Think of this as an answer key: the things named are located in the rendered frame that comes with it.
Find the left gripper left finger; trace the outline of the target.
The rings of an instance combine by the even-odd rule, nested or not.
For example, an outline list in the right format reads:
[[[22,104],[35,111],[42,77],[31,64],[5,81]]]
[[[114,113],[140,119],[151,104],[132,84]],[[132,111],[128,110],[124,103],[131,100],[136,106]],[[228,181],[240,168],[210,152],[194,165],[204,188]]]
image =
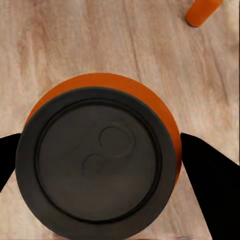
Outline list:
[[[16,152],[21,133],[0,138],[0,192],[15,170]]]

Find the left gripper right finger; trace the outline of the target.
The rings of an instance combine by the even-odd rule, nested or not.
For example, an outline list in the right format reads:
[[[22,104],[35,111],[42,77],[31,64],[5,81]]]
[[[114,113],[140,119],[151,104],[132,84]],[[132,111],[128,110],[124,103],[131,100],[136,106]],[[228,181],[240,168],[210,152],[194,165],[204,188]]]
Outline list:
[[[182,162],[212,240],[240,240],[240,166],[199,137],[180,138]]]

